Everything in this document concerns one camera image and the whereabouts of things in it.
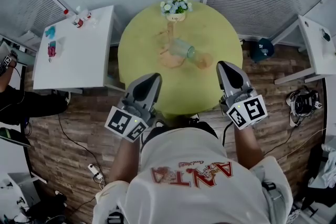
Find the red cap plastic bottle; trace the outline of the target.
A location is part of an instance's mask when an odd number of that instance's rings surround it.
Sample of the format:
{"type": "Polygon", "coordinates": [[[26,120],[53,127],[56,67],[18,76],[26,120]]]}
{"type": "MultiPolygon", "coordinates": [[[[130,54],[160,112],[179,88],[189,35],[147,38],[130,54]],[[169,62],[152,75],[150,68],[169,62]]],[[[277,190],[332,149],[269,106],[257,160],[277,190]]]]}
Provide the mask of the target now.
{"type": "Polygon", "coordinates": [[[65,9],[64,14],[66,18],[68,19],[68,21],[71,22],[71,24],[74,25],[75,27],[80,28],[83,26],[82,19],[74,12],[69,11],[68,9],[65,9]]]}

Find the small teal item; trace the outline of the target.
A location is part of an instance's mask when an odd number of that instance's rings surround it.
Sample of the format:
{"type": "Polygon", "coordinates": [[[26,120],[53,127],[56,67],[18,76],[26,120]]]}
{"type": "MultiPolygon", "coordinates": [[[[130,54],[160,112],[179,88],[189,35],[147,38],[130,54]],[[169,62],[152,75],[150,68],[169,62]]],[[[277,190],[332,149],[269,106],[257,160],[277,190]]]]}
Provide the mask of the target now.
{"type": "Polygon", "coordinates": [[[54,25],[47,28],[44,32],[45,37],[49,39],[54,39],[55,33],[56,33],[56,27],[54,25]]]}

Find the clear cap plastic bottle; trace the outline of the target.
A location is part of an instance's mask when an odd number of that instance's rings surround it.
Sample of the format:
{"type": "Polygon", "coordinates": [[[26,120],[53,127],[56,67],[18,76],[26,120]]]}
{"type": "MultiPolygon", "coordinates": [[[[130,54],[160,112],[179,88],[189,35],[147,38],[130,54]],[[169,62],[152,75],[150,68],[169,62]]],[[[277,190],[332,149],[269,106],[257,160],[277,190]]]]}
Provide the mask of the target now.
{"type": "Polygon", "coordinates": [[[91,18],[91,12],[86,7],[77,6],[76,11],[82,20],[89,20],[91,18]]]}

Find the light crumpled cloth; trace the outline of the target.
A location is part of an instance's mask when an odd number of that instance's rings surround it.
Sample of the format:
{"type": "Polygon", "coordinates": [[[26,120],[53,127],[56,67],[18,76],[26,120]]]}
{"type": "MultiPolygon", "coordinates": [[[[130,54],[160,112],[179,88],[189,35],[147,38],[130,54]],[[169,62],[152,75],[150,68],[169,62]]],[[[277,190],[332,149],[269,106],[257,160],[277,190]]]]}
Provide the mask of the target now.
{"type": "Polygon", "coordinates": [[[321,149],[328,153],[328,159],[317,176],[310,178],[308,187],[319,189],[333,188],[336,185],[336,149],[326,144],[322,144],[321,149]]]}

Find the black equipment pile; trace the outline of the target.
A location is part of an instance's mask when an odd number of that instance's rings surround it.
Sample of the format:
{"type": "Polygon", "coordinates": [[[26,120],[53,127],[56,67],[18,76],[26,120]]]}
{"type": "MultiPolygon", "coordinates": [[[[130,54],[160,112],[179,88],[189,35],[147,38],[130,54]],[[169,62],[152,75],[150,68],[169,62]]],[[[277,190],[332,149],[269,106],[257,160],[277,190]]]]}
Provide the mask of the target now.
{"type": "Polygon", "coordinates": [[[25,211],[25,216],[32,224],[64,224],[67,197],[58,192],[25,211]]]}

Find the black office chair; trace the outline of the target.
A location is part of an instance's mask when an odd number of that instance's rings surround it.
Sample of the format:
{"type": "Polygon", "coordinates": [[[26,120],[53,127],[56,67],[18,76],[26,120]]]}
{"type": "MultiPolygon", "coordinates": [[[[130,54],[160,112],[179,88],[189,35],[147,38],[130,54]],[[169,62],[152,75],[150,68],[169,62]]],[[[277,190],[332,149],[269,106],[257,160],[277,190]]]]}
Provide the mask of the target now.
{"type": "Polygon", "coordinates": [[[27,137],[17,130],[0,127],[0,138],[16,145],[31,147],[27,137]]]}

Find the small white table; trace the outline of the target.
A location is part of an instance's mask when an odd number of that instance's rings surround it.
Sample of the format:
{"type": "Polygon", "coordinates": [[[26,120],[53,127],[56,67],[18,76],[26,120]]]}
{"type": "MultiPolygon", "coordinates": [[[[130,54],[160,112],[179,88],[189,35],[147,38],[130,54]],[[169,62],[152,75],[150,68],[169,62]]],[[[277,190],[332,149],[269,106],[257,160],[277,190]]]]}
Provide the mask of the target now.
{"type": "Polygon", "coordinates": [[[298,15],[290,26],[271,40],[272,44],[281,43],[296,28],[300,30],[304,42],[304,46],[300,47],[299,51],[306,50],[308,52],[310,68],[276,79],[274,84],[283,84],[297,79],[304,79],[305,83],[309,83],[336,75],[336,46],[333,43],[330,31],[325,26],[298,15]],[[329,42],[322,38],[321,28],[330,35],[331,40],[329,42]]]}

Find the orange glass cup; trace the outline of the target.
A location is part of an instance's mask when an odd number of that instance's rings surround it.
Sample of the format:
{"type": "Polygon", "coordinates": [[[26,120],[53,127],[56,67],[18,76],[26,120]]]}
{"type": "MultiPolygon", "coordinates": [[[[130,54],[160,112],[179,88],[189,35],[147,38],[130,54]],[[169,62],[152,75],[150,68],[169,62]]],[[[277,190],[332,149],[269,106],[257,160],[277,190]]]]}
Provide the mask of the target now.
{"type": "Polygon", "coordinates": [[[196,56],[195,64],[199,69],[206,69],[213,63],[213,57],[206,52],[199,52],[196,56]]]}

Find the wooden cup tree stand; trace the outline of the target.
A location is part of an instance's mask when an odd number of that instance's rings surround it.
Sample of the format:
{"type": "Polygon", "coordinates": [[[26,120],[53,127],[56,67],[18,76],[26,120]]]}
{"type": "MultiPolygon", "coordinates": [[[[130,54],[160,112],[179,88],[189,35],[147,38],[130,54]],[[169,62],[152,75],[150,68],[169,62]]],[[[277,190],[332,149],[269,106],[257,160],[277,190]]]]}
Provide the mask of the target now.
{"type": "Polygon", "coordinates": [[[168,21],[166,28],[154,36],[158,47],[160,63],[170,69],[180,67],[185,60],[184,57],[174,51],[174,26],[175,22],[168,21]]]}

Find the green glass cup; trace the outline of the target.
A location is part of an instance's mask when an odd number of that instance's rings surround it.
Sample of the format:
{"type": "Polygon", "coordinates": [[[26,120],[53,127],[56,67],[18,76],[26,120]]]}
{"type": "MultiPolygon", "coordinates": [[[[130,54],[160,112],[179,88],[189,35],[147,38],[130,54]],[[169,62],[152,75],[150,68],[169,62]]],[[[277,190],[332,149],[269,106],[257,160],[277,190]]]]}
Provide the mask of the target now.
{"type": "Polygon", "coordinates": [[[195,56],[195,48],[191,44],[183,41],[179,38],[174,38],[173,42],[170,44],[169,52],[172,55],[177,55],[182,58],[192,59],[195,56]]]}

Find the person's white printed shirt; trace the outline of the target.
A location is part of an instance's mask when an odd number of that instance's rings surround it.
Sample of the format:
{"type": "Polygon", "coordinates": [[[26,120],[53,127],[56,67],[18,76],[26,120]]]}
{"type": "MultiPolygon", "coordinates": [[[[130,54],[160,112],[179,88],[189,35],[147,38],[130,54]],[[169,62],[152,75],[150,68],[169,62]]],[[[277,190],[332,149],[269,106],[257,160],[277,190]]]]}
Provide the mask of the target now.
{"type": "Polygon", "coordinates": [[[293,203],[276,159],[251,169],[229,159],[219,139],[188,127],[162,133],[140,151],[130,183],[97,193],[92,224],[285,224],[293,203]]]}

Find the black and white headset rig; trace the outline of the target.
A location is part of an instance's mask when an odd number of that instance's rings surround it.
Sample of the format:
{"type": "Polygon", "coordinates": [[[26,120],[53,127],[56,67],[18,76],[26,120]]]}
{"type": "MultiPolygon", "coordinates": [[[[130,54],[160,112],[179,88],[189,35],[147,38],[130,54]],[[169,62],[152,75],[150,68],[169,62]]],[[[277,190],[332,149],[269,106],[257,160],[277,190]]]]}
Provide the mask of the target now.
{"type": "Polygon", "coordinates": [[[289,125],[291,127],[299,126],[304,118],[322,108],[318,91],[309,90],[306,86],[290,93],[286,97],[286,104],[290,107],[289,125]]]}

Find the white power strip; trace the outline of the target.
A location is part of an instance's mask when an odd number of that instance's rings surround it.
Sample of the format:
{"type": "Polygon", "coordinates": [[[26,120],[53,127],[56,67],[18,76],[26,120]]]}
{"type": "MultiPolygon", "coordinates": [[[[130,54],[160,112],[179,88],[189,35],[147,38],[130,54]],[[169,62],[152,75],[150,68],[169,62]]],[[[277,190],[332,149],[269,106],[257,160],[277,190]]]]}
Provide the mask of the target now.
{"type": "Polygon", "coordinates": [[[91,171],[93,174],[94,179],[102,180],[103,179],[103,174],[101,172],[101,169],[94,165],[94,164],[89,164],[88,169],[91,171]]]}

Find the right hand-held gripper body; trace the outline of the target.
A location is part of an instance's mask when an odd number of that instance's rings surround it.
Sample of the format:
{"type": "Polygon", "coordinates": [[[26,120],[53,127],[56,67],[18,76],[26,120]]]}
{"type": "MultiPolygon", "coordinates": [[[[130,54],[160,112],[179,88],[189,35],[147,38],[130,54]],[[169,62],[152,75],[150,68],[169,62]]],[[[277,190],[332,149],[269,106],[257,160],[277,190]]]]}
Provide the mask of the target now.
{"type": "Polygon", "coordinates": [[[239,130],[260,122],[268,115],[262,95],[257,94],[254,88],[248,88],[229,97],[223,96],[219,104],[239,130]]]}

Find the person's right forearm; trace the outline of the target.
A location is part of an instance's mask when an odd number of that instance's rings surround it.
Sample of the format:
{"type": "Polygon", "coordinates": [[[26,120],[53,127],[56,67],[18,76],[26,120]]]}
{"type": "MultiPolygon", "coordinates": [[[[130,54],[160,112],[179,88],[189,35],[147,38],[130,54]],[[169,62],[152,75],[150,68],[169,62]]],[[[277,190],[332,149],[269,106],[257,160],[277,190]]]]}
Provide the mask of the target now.
{"type": "Polygon", "coordinates": [[[251,126],[242,130],[235,126],[234,136],[237,160],[241,166],[251,169],[264,159],[263,152],[251,126]]]}

